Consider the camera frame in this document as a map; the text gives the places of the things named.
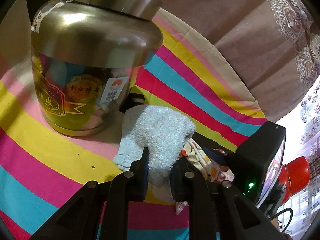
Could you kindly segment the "right human hand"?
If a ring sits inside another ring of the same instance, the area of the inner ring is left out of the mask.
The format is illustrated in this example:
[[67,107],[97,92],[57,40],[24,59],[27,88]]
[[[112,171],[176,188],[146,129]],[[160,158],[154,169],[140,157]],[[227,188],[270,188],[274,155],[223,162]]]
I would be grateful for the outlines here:
[[280,233],[283,233],[280,229],[280,226],[279,226],[279,220],[278,218],[274,218],[272,220],[270,220],[270,222],[276,227],[276,229],[280,232]]

